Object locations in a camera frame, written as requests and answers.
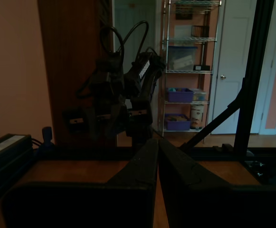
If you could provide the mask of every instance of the black device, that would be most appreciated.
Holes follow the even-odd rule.
[[[33,182],[4,197],[9,228],[151,228],[157,181],[158,141],[149,140],[107,183]]]
[[[33,158],[30,135],[7,134],[0,138],[0,196],[15,179],[19,167],[24,167]]]

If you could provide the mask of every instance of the wooden floor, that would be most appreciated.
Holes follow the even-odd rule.
[[[174,146],[181,146],[194,136],[194,133],[165,133],[164,137],[170,141]],[[205,138],[205,142],[200,142],[197,147],[212,147],[221,146],[223,143],[229,143],[234,145],[235,135],[234,134],[220,134],[220,135],[209,135]],[[132,146],[132,139],[126,137],[125,133],[118,135],[118,146]],[[248,143],[249,147],[276,147],[276,135],[250,135]]]

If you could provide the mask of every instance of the white door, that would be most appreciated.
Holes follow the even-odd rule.
[[[213,118],[236,98],[247,68],[257,0],[226,0]],[[213,134],[236,133],[239,111]]]

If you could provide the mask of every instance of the black cable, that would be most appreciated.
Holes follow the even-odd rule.
[[[43,144],[41,141],[39,141],[37,139],[31,138],[31,140],[37,142],[38,144]]]
[[[85,98],[89,98],[92,96],[91,93],[88,94],[81,94],[83,92],[83,90],[90,84],[90,78],[91,76],[82,84],[82,86],[76,91],[76,97],[78,99],[85,99]]]
[[[34,145],[36,145],[36,146],[38,146],[38,147],[41,146],[40,144],[36,143],[35,141],[32,141],[32,144],[34,144]]]
[[[152,47],[148,47],[145,52],[147,52],[149,49],[152,50],[153,53],[155,53],[156,55],[158,55],[157,52],[155,51],[155,49],[153,49]]]
[[[116,53],[113,53],[113,52],[107,50],[106,46],[105,46],[104,43],[103,43],[103,32],[104,32],[105,30],[111,30],[112,32],[114,32],[114,33],[116,34],[116,36],[117,36],[118,39],[119,39],[120,48],[121,48],[121,61],[120,61],[119,69],[121,69],[122,66],[123,66],[123,61],[124,61],[124,43],[123,43],[122,37],[121,37],[120,33],[117,31],[117,29],[116,29],[115,27],[112,27],[112,26],[105,26],[105,27],[101,28],[101,30],[100,30],[100,43],[101,43],[101,45],[102,45],[104,51],[105,51],[108,55],[110,55],[110,56],[116,56],[116,55],[119,54],[120,51],[117,51]],[[85,99],[85,98],[89,98],[89,97],[92,96],[92,93],[83,94],[83,95],[81,94],[81,93],[84,91],[84,89],[85,89],[86,87],[89,86],[89,84],[90,84],[90,78],[91,78],[91,77],[89,77],[89,78],[82,84],[82,86],[76,91],[76,97],[77,97],[78,99]]]
[[[118,40],[120,42],[120,48],[121,48],[121,62],[120,62],[120,65],[119,65],[119,69],[121,69],[122,66],[123,66],[123,61],[124,61],[124,42],[123,42],[122,36],[120,35],[120,33],[118,32],[118,30],[115,27],[105,26],[105,27],[101,28],[101,30],[100,30],[100,42],[101,42],[101,45],[102,45],[104,51],[110,56],[117,55],[120,52],[120,50],[118,50],[116,53],[113,53],[113,52],[107,50],[107,48],[105,47],[105,45],[103,43],[103,33],[104,33],[105,30],[111,30],[118,37]]]
[[[165,139],[159,132],[157,132],[154,128],[152,128],[153,129],[153,131],[157,134],[157,135],[159,135],[161,138],[163,138],[163,139]]]
[[[132,34],[132,32],[133,32],[137,27],[139,27],[139,26],[142,25],[142,24],[146,24],[146,28],[145,28],[145,32],[144,32],[142,41],[141,41],[141,43],[140,43],[140,46],[139,46],[139,49],[138,49],[138,52],[137,52],[136,60],[135,60],[135,61],[138,60],[138,56],[139,56],[139,54],[140,54],[140,52],[141,52],[143,43],[144,43],[145,38],[146,38],[147,33],[148,33],[148,28],[149,28],[148,22],[145,21],[145,20],[142,20],[142,21],[140,21],[139,23],[135,24],[135,25],[132,27],[132,29],[127,33],[126,37],[125,37],[124,40],[123,40],[123,44],[125,44],[126,41],[128,40],[128,38],[130,37],[130,35]]]

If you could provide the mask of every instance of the metal wire shelf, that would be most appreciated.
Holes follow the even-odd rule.
[[[180,74],[211,74],[212,71],[208,70],[167,70],[167,73],[180,73]]]
[[[189,38],[170,38],[169,41],[172,43],[200,43],[200,42],[210,42],[216,41],[216,38],[207,38],[207,37],[189,37]]]
[[[169,131],[169,130],[163,130],[164,132],[200,132],[202,129],[199,130],[195,130],[195,129],[190,129],[190,130],[186,130],[186,131]]]
[[[166,104],[192,104],[192,105],[207,105],[208,101],[192,101],[192,102],[168,102],[165,101]]]
[[[179,0],[171,0],[172,4],[180,4],[180,5],[197,5],[197,6],[220,6],[221,1],[179,1]]]
[[[171,13],[208,14],[220,1],[173,1]]]

